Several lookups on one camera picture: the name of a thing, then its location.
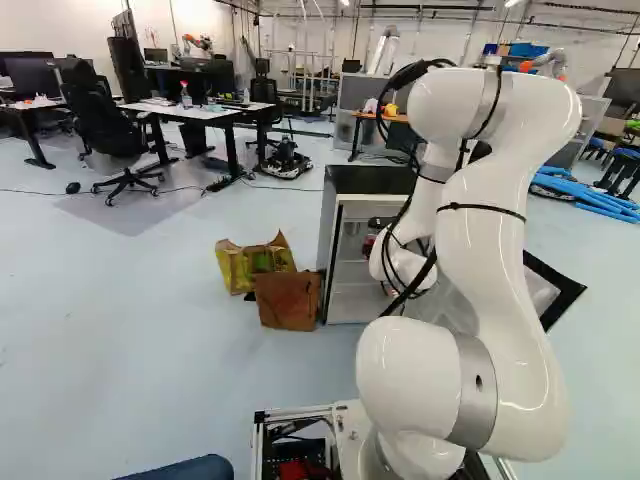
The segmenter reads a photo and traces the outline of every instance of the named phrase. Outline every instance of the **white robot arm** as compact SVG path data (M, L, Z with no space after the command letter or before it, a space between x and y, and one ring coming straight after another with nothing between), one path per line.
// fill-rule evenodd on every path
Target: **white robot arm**
M478 330L463 335L402 316L365 329L356 379L374 425L366 444L385 478L411 480L448 478L463 447L549 458L564 443L568 406L525 283L524 223L529 183L577 131L580 100L550 78L444 68L415 82L408 116L429 144L411 205L393 229L392 263L411 281L429 262L401 245L432 236L438 268L473 306ZM492 153L454 173L465 138L486 141ZM376 278L384 234L370 260ZM433 270L420 287L435 279ZM365 478L370 469L362 467Z

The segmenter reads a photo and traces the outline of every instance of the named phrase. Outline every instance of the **blue object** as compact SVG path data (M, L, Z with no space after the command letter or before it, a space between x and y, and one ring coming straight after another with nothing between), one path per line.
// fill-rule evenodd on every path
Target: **blue object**
M589 139L589 146L604 149L604 140L598 137L591 137Z
M583 210L606 215L628 223L640 222L640 213L635 211L638 209L636 204L593 191L580 183L549 175L566 175L567 173L569 173L568 170L563 168L541 167L538 173L534 175L532 183L574 196L576 199L581 200L575 203L576 207Z
M640 152L631 148L618 147L613 149L613 155L624 155L625 157L640 160Z
M530 43L513 43L509 55L514 57L532 57L533 45Z
M485 43L484 50L482 51L483 55L495 55L496 53L498 53L497 43Z
M627 217L626 215L620 215L618 213L610 212L609 210L603 210L601 208L592 207L591 205L587 205L585 203L577 202L575 205L576 207L582 210L588 210L590 212L599 213L600 215L606 215L607 217L615 218L617 220L622 220L623 222L628 222L628 223L640 222L640 220L638 220L635 217Z
M539 45L531 45L531 56L532 57L539 57L540 55L544 55L545 53L547 53L549 51L549 47L542 47Z
M220 455L205 455L116 480L233 480L233 467Z
M544 173L544 174L547 174L547 175L562 175L563 177L570 177L571 176L571 172L569 170L567 170L566 168L547 167L546 165L543 165L542 167L540 167L538 169L538 173Z

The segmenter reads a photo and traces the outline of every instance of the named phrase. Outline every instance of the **wall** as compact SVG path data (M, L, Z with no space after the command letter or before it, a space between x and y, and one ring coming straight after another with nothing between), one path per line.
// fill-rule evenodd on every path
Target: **wall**
M216 52L232 54L231 13L229 7L212 0L172 0L179 45L191 33L207 34ZM149 33L157 35L157 46L175 43L170 0L130 0L140 47L153 47ZM123 10L121 0L0 0L0 9L10 12L10 21L0 28L0 50L45 50L56 57L74 53L91 58L98 73L104 74L115 92L118 80L107 46L113 35L111 19ZM192 54L199 49L193 47Z
M345 15L352 15L354 12L352 6L344 10ZM371 3L368 0L363 0L362 3ZM391 3L390 1L378 1L381 3ZM394 1L394 4L398 3L412 3L418 2L413 0L399 0ZM473 4L474 2L467 2L465 0L457 1L456 4ZM563 0L563 3L594 3L578 0ZM280 2L267 3L267 9L274 9ZM591 28L600 29L612 29L618 30L631 27L634 17L631 15L621 14L608 14L603 12L591 12L582 10L567 10L544 7L541 5L533 5L528 7L526 2L505 11L502 7L502 1L487 0L484 2L486 6L496 6L495 12L482 12L479 14L479 19L473 30L471 30L471 14L464 11L438 11L436 18L432 19L433 10L425 11L425 15L420 26L421 33L416 36L416 30L418 29L418 21L415 18L411 19L394 19L394 18L375 18L371 21L368 18L361 18L358 22L358 33L355 38L355 52L354 52L354 20L351 18L338 18L336 20L336 42L335 42L335 54L338 57L337 65L341 65L343 58L353 58L364 60L365 56L369 58L375 50L380 33L387 25L394 24L401 32L400 48L396 59L396 64L401 66L406 64L415 58L435 58L435 57L447 57L451 60L459 63L462 59L464 46L467 36L470 35L470 42L467 54L464 59L464 64L471 65L479 57L482 52L484 44L487 42L496 42L498 35L502 28L501 23L491 23L486 20L500 21L505 18L509 21L518 22L523 16L526 9L526 17L531 15L535 16L535 22L539 23L554 23L554 24L566 24L577 25ZM333 15L335 10L332 4L322 5L325 15ZM620 8L620 9L636 9L639 7L634 0L612 0L607 4L608 8ZM280 7L280 12L284 11L287 15L297 15L297 18L279 18L276 20L276 36L275 36L275 48L283 49L287 45L295 40L296 47L298 49L303 48L304 34L308 31L309 49L317 52L321 51L323 32L330 29L333 20L327 20L327 24L323 24L318 19L308 20L308 29L305 30L301 11L299 8L293 6L284 10L284 7ZM312 9L308 7L309 15L317 15L315 7ZM370 10L362 9L362 15L369 15ZM413 11L404 10L379 10L376 15L380 16L393 16L393 15L413 15ZM446 20L439 19L439 16L455 16L462 18L462 20ZM264 19L264 21L270 22L271 19ZM596 75L602 75L609 71L620 53L620 50L625 42L625 36L613 35L607 33L597 32L585 32L576 30L567 30L559 28L538 27L538 26L523 26L518 28L518 25L506 24L502 29L500 36L502 41L531 41L541 45L549 45L552 47L565 48L569 54L569 83L573 86L580 86L588 82ZM636 32L640 31L640 25L638 25ZM269 32L262 32L262 41L264 45L271 45L272 39L270 37L271 28ZM625 51L620 59L619 66L627 67L632 57L633 50L636 48L638 39L640 37L631 37ZM640 55L634 62L634 67L640 67Z
M111 18L122 11L120 0L0 0L0 11L5 15L0 50L92 58L96 70L118 90L106 38L113 32Z

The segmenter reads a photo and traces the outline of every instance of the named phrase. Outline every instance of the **light blue floor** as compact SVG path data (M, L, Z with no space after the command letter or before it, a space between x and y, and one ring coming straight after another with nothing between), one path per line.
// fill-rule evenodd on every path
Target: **light blue floor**
M175 125L165 132L179 142ZM208 135L223 156L222 133ZM255 132L237 135L251 164L244 140ZM324 165L348 156L332 151L331 139L296 140L315 169L294 183L257 184L319 190ZM0 188L52 192L99 178L79 167L70 145L44 149L56 170L26 166L26 143L0 140ZM210 176L184 173L184 162L174 168L174 184ZM600 176L591 165L576 172ZM193 194L131 193L114 212L145 222L136 217L145 202ZM357 396L361 327L264 329L255 304L226 293L213 254L218 239L263 243L281 229L298 267L314 268L321 193L239 183L188 197L136 235L68 213L60 206L68 200L0 192L0 478L107 479L218 453L245 479L255 410ZM528 217L531 252L589 289L551 333L574 411L569 444L516 471L525 480L630 478L640 428L638 226L537 198Z

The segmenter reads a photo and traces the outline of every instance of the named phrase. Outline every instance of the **yellow bag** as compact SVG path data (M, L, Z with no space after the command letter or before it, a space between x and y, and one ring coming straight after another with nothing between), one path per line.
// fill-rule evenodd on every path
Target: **yellow bag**
M240 247L225 238L216 242L216 257L231 295L252 292L255 273L296 272L293 254L280 230L266 245Z

